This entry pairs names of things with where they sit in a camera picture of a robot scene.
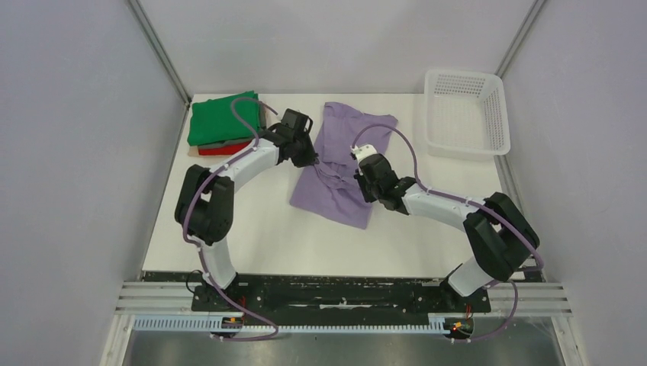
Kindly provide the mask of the purple t-shirt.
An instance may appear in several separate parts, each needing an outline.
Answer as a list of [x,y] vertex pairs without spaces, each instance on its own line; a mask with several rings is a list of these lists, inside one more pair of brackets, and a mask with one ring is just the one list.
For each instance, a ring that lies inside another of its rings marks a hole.
[[303,168],[295,185],[290,205],[347,226],[365,229],[372,205],[362,196],[354,179],[357,162],[351,157],[351,146],[360,131],[370,126],[359,139],[379,153],[388,147],[398,119],[392,115],[363,113],[347,104],[327,102],[323,122],[314,143],[319,163]]

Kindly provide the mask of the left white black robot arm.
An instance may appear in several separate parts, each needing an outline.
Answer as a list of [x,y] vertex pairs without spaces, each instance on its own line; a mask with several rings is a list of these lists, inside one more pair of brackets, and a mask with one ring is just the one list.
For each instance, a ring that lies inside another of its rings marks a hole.
[[296,168],[316,165],[312,126],[309,116],[287,109],[279,123],[258,133],[224,162],[193,165],[186,171],[174,218],[182,226],[183,239],[197,248],[206,282],[214,286],[210,299],[220,310],[232,310],[240,300],[239,289],[231,284],[237,271],[227,244],[234,195],[258,174],[284,161]]

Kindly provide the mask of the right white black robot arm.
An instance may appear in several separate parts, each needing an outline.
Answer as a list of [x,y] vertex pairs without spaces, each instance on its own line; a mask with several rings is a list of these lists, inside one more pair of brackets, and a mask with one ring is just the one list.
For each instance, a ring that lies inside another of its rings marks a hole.
[[472,295],[493,281],[504,282],[539,247],[539,237],[505,194],[473,201],[442,191],[426,191],[413,177],[397,176],[380,153],[357,160],[355,179],[364,199],[405,215],[427,217],[462,231],[472,257],[453,270],[440,291],[443,306],[460,311]]

